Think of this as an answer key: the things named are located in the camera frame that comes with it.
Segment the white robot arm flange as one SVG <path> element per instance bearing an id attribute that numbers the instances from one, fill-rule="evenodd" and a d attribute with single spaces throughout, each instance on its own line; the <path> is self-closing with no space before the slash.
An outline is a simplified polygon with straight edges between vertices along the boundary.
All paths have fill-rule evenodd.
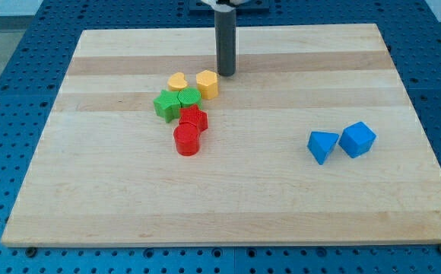
<path id="1" fill-rule="evenodd" d="M 244 5 L 250 0 L 201 0 L 204 4 L 210 6 L 215 11 L 227 12 L 234 8 Z"/>

